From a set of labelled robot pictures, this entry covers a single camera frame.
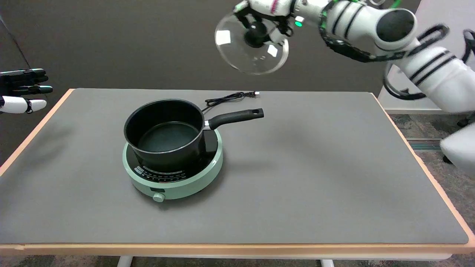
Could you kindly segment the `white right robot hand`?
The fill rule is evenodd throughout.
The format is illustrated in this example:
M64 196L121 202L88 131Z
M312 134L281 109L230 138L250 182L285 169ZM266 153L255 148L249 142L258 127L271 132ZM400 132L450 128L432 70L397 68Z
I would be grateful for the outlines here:
M244 42L252 48L265 44L283 46L294 34L289 23L296 17L300 0L242 0L233 7L233 15L245 28Z

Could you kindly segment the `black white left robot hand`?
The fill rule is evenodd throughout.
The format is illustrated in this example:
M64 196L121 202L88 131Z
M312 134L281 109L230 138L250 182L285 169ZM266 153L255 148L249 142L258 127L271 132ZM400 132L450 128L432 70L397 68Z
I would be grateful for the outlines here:
M46 107L47 101L25 96L46 95L52 86L41 83L49 80L42 68L22 69L0 73L0 111L2 113L31 114Z

